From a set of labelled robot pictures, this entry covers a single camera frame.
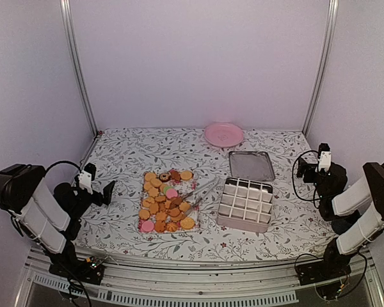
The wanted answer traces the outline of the floral cookie tray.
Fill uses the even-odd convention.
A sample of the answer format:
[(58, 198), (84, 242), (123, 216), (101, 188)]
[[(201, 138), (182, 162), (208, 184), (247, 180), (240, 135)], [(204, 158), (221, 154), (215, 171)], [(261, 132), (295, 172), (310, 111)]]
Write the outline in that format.
[[(141, 192), (141, 200), (138, 209), (138, 231), (141, 231), (141, 225), (145, 221), (154, 222), (154, 231), (151, 234), (169, 234), (178, 232), (195, 232), (200, 226), (199, 211), (196, 211), (198, 215), (189, 216), (195, 220), (195, 227), (190, 230), (184, 230), (180, 226), (180, 221), (186, 216), (178, 209), (169, 209), (170, 202), (163, 189), (165, 186), (172, 186), (177, 190), (178, 194), (184, 194), (190, 191), (194, 185), (198, 185), (198, 175), (193, 173), (191, 180), (182, 180), (180, 173), (187, 169), (171, 169), (169, 171), (162, 171), (160, 173), (155, 171), (147, 171), (143, 174), (143, 186)], [(161, 173), (171, 173), (171, 179), (168, 182), (162, 182), (159, 179)], [(176, 232), (167, 232), (166, 224), (169, 222), (177, 223), (178, 230)]]

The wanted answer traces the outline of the brown leaf cookie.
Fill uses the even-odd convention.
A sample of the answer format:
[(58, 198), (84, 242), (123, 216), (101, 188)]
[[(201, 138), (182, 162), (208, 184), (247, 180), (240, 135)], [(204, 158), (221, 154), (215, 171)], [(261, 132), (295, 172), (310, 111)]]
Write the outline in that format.
[(179, 206), (183, 202), (183, 197), (180, 197), (180, 196), (174, 197), (174, 198), (171, 198), (170, 201), (171, 201), (170, 206), (171, 208), (173, 208), (173, 207)]

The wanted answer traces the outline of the compartment tin box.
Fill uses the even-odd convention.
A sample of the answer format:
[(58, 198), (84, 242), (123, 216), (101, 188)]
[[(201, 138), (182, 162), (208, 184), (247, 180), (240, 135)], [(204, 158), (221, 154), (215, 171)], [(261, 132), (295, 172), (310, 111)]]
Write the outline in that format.
[(228, 177), (217, 212), (220, 226), (265, 233), (271, 222), (273, 187), (262, 182)]

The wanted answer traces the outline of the metal tongs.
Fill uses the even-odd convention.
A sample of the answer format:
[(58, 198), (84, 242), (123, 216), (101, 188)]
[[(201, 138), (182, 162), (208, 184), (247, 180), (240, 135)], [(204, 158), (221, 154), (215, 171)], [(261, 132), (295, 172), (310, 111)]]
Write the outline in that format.
[(199, 211), (199, 205), (201, 202), (207, 199), (211, 191), (219, 184), (220, 179), (215, 177), (211, 181), (206, 182), (202, 185), (194, 185), (190, 191), (178, 196), (183, 197), (183, 202), (176, 207), (169, 209), (178, 208), (186, 217), (198, 215), (196, 211)]

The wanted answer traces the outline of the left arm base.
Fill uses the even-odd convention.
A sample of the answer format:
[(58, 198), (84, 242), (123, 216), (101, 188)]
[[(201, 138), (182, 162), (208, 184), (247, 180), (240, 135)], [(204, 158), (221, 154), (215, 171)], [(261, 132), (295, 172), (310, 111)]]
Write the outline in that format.
[(94, 266), (86, 260), (75, 262), (61, 261), (51, 258), (49, 272), (53, 275), (61, 276), (67, 279), (73, 279), (92, 285), (100, 285), (104, 277), (105, 267), (103, 265)]

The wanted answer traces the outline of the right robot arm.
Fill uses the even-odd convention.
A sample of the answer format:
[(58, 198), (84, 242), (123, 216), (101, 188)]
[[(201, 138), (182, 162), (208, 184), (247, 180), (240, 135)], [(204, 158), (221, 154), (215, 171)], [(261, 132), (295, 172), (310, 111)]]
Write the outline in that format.
[(296, 273), (311, 281), (350, 273), (350, 260), (384, 231), (384, 163), (365, 163), (363, 177), (349, 187), (345, 168), (335, 163), (325, 169), (299, 159), (293, 169), (298, 178), (314, 185), (312, 199), (338, 235), (326, 246), (321, 261), (299, 265)]

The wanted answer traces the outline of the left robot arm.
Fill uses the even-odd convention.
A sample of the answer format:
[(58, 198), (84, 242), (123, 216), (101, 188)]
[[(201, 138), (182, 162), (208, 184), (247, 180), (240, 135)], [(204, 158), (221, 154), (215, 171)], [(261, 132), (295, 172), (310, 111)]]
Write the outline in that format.
[(43, 166), (14, 164), (0, 171), (0, 209), (69, 278), (78, 277), (83, 270), (72, 243), (81, 228), (81, 217), (91, 205), (101, 207), (112, 200), (114, 182), (101, 192), (92, 188), (96, 171), (89, 163), (75, 177), (74, 185), (62, 182), (53, 191), (45, 183), (49, 171)]

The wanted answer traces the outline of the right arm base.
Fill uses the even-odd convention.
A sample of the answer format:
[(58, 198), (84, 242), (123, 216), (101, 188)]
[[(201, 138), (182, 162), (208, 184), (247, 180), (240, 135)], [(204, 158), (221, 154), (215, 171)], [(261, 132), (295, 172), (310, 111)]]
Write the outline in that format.
[(349, 265), (329, 265), (321, 258), (317, 258), (315, 261), (298, 263), (298, 260), (303, 255), (301, 254), (297, 257), (294, 263), (294, 270), (302, 286), (329, 281), (351, 274)]

